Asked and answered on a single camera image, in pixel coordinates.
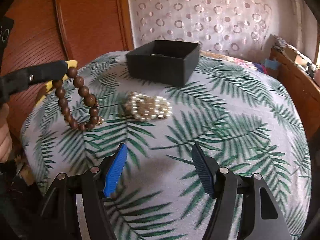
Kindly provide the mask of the person's left hand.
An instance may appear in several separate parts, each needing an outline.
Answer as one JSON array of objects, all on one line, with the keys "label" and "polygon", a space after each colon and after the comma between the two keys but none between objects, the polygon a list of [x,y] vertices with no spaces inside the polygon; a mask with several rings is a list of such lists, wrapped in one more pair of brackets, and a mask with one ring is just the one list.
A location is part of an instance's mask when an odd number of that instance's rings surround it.
[{"label": "person's left hand", "polygon": [[1,107],[0,119],[0,162],[5,163],[12,150],[12,139],[9,131],[7,117],[9,115],[9,106],[4,103]]}]

